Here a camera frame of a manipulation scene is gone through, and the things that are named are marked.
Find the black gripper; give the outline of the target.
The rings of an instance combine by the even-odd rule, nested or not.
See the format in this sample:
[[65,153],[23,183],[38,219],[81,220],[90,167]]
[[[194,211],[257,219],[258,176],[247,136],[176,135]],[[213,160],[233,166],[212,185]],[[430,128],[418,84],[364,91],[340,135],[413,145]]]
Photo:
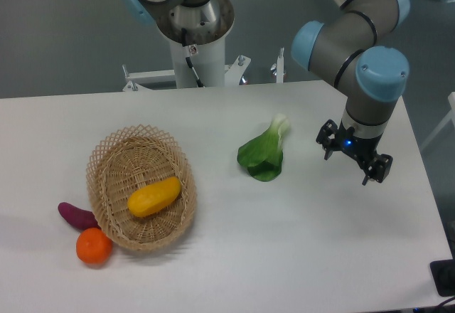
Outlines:
[[365,168],[363,186],[369,181],[381,184],[390,173],[393,158],[388,154],[377,154],[379,136],[370,139],[361,138],[348,133],[349,129],[343,122],[338,128],[333,120],[328,120],[320,128],[316,143],[324,150],[324,159],[328,160],[340,147],[340,150],[354,159],[360,168]]

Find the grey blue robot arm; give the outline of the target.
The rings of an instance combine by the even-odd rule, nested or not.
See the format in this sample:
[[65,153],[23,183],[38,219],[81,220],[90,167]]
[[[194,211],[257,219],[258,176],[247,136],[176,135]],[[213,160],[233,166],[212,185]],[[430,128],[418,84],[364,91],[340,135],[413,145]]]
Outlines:
[[[410,72],[401,52],[378,45],[410,10],[410,0],[334,0],[342,16],[326,25],[310,21],[296,33],[292,58],[343,93],[339,123],[327,121],[316,141],[329,157],[343,152],[365,174],[382,182],[392,157],[377,146]],[[179,88],[236,86],[239,63],[225,66],[225,38],[234,24],[230,0],[124,0],[142,23],[158,27],[171,48]]]

